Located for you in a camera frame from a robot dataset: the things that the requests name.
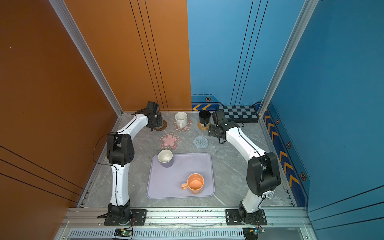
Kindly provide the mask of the white mug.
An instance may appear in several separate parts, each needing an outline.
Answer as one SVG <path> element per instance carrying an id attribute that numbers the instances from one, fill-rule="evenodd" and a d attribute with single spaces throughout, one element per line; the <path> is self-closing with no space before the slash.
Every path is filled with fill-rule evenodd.
<path id="1" fill-rule="evenodd" d="M 185 112 L 175 114 L 176 125 L 179 129 L 183 129 L 188 125 L 188 115 Z"/>

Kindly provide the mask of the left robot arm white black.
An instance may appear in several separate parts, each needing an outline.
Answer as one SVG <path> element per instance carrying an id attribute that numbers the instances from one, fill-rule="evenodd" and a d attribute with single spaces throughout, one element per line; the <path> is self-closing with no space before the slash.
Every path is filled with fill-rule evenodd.
<path id="1" fill-rule="evenodd" d="M 133 146 L 134 137 L 142 128 L 151 131 L 163 127 L 162 113 L 149 113 L 138 111 L 133 119 L 115 133 L 109 133 L 107 137 L 107 159 L 112 168 L 113 183 L 112 196 L 109 211 L 118 211 L 120 214 L 129 212 L 129 169 L 135 157 Z"/>

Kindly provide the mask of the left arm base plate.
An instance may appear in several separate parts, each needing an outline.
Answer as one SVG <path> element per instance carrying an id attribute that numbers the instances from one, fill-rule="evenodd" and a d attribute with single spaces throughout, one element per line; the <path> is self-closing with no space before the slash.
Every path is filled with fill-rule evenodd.
<path id="1" fill-rule="evenodd" d="M 128 217 L 106 217 L 104 221 L 105 226 L 144 226 L 147 216 L 147 210 L 145 209 L 133 209 L 130 210 Z"/>

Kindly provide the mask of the rattan woven round coaster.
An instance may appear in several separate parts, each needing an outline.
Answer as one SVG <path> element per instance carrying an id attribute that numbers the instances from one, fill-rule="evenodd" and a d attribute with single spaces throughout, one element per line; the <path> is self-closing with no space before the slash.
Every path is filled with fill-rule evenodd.
<path id="1" fill-rule="evenodd" d="M 202 131 L 207 131 L 209 129 L 210 125 L 211 125 L 211 123 L 204 125 L 201 122 L 198 122 L 198 128 Z"/>

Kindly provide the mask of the brown wooden coaster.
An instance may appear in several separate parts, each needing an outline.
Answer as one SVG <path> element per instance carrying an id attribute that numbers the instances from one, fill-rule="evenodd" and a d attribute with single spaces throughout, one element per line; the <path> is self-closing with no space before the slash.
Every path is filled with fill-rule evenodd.
<path id="1" fill-rule="evenodd" d="M 168 126 L 167 121 L 163 120 L 162 125 L 160 127 L 155 127 L 154 130 L 160 132 L 160 131 L 165 130 L 167 128 L 167 126 Z"/>

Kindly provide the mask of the white cup lavender outside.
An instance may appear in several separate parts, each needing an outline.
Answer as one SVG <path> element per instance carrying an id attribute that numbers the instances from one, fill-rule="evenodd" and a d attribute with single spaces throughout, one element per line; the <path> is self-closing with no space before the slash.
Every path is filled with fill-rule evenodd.
<path id="1" fill-rule="evenodd" d="M 170 168 L 173 165 L 173 153 L 170 150 L 162 150 L 158 154 L 158 160 L 164 168 Z"/>

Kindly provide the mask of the pink flower coaster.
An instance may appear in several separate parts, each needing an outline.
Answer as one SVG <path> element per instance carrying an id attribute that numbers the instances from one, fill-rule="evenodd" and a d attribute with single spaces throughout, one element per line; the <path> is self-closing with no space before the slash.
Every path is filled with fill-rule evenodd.
<path id="1" fill-rule="evenodd" d="M 178 141 L 180 136 L 174 133 L 168 133 L 165 136 L 160 137 L 161 149 L 163 150 L 175 150 L 178 148 Z"/>
<path id="2" fill-rule="evenodd" d="M 192 121 L 188 120 L 187 126 L 182 128 L 182 129 L 177 126 L 177 122 L 176 121 L 174 121 L 173 125 L 174 125 L 175 130 L 177 132 L 189 132 L 191 130 L 191 128 L 192 128 Z"/>

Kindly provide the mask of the black mug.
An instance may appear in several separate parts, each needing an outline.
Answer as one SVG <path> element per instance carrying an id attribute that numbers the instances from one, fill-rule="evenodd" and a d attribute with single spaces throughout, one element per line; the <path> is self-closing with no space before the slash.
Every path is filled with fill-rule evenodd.
<path id="1" fill-rule="evenodd" d="M 203 127 L 207 127 L 210 124 L 211 120 L 211 112 L 207 110 L 202 110 L 199 112 L 199 123 Z"/>

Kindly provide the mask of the blue woven round coaster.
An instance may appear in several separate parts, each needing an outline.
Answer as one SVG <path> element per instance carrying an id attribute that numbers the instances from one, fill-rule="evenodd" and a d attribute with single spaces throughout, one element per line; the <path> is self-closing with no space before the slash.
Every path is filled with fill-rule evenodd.
<path id="1" fill-rule="evenodd" d="M 207 138 L 205 138 L 203 136 L 198 136 L 198 137 L 194 138 L 193 144 L 197 149 L 205 149 L 208 147 L 209 141 Z"/>

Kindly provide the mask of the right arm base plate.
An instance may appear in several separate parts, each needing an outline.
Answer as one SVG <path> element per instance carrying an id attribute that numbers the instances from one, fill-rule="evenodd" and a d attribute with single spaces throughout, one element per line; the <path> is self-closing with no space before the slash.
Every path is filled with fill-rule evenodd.
<path id="1" fill-rule="evenodd" d="M 259 209 L 254 213 L 247 213 L 242 208 L 227 209 L 226 221 L 228 226 L 239 226 L 239 225 L 266 226 L 268 224 L 267 217 L 263 209 Z"/>

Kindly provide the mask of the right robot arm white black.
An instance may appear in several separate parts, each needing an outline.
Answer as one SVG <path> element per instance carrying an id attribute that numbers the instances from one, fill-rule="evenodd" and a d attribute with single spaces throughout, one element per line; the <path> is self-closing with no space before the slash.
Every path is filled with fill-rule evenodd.
<path id="1" fill-rule="evenodd" d="M 230 143 L 247 162 L 246 181 L 249 188 L 246 197 L 240 203 L 239 212 L 254 214 L 261 208 L 262 202 L 274 195 L 281 184 L 281 175 L 277 155 L 267 153 L 251 139 L 236 123 L 210 125 L 208 136 L 216 137 L 219 143 Z"/>

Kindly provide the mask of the orange mug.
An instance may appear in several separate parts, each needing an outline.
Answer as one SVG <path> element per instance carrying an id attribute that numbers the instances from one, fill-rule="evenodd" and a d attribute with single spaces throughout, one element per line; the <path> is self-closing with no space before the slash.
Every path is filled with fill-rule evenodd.
<path id="1" fill-rule="evenodd" d="M 204 177 L 200 174 L 191 174 L 187 182 L 181 185 L 182 190 L 189 190 L 192 194 L 198 195 L 202 192 L 204 187 Z"/>

